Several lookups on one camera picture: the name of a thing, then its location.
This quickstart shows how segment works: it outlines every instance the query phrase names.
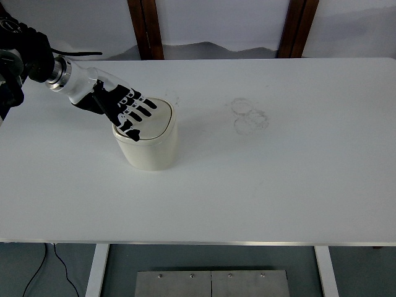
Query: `white metal table leg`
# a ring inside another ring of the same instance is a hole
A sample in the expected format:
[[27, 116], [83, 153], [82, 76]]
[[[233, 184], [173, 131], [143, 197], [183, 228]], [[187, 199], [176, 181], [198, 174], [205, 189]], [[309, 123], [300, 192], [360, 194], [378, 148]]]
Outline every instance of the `white metal table leg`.
[[109, 247], [110, 244], [97, 244], [95, 248], [85, 297], [100, 297]]
[[339, 297], [329, 247], [315, 246], [315, 254], [324, 297]]

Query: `white cylindrical container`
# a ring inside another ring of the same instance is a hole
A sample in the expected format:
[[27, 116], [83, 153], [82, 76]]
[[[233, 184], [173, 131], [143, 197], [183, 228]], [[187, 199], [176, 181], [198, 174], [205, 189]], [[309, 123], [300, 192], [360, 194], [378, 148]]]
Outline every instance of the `white cylindrical container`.
[[134, 126], [134, 129], [140, 130], [139, 141], [122, 135], [115, 125], [113, 134], [132, 166], [142, 170], [163, 170], [173, 163], [177, 152], [176, 114], [169, 102], [149, 99], [157, 105], [157, 109], [140, 126]]

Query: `container lid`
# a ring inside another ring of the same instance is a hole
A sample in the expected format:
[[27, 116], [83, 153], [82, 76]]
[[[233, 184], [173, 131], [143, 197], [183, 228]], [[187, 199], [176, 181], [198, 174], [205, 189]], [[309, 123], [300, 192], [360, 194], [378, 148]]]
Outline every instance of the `container lid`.
[[139, 136], [141, 140], [150, 140], [160, 137], [168, 127], [172, 116], [171, 107], [167, 102], [156, 98], [149, 99], [157, 106], [155, 110], [150, 109], [152, 114], [151, 117], [147, 118], [146, 116], [142, 116], [143, 121], [133, 122], [133, 128], [140, 130]]

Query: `circular mark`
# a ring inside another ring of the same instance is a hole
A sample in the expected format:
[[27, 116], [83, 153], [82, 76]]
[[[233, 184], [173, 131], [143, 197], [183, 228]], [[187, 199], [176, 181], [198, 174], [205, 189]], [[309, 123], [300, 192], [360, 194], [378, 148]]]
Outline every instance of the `circular mark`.
[[237, 116], [244, 116], [253, 110], [253, 104], [245, 98], [234, 99], [231, 103], [231, 109]]
[[252, 110], [234, 122], [238, 134], [250, 135], [257, 130], [264, 130], [268, 126], [268, 117], [261, 110]]
[[253, 103], [248, 99], [234, 99], [231, 103], [231, 109], [237, 117], [234, 128], [238, 134], [250, 135], [258, 130], [264, 130], [269, 125], [265, 113], [254, 108]]

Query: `electric cord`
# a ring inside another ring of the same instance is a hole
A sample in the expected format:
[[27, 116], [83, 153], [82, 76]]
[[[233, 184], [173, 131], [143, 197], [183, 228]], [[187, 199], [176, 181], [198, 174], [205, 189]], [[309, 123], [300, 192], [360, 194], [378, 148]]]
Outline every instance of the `electric cord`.
[[82, 57], [82, 56], [101, 56], [103, 53], [101, 51], [78, 51], [76, 53], [70, 53], [67, 51], [58, 51], [54, 48], [51, 48], [53, 53], [61, 54], [63, 56], [73, 56], [73, 57]]
[[67, 281], [73, 286], [73, 288], [75, 289], [75, 292], [77, 293], [77, 297], [80, 297], [79, 292], [77, 291], [77, 288], [75, 287], [75, 285], [69, 280], [69, 276], [67, 275], [67, 267], [66, 264], [63, 262], [63, 260], [58, 256], [58, 254], [56, 253], [56, 247], [54, 244], [54, 252], [55, 252], [55, 256], [62, 262], [64, 269], [66, 271], [66, 279]]
[[45, 247], [45, 252], [44, 252], [44, 257], [43, 257], [43, 260], [42, 260], [42, 262], [41, 262], [41, 264], [40, 264], [40, 267], [37, 269], [37, 271], [36, 271], [36, 273], [34, 274], [34, 276], [33, 276], [33, 277], [30, 279], [30, 281], [27, 283], [27, 285], [26, 285], [26, 287], [25, 287], [24, 294], [22, 295], [22, 297], [25, 297], [27, 288], [29, 287], [30, 283], [31, 283], [32, 280], [36, 277], [37, 273], [40, 271], [40, 269], [42, 268], [42, 266], [43, 266], [43, 264], [44, 264], [44, 261], [45, 261], [45, 259], [46, 259], [46, 257], [47, 257], [47, 245], [44, 244], [44, 247]]

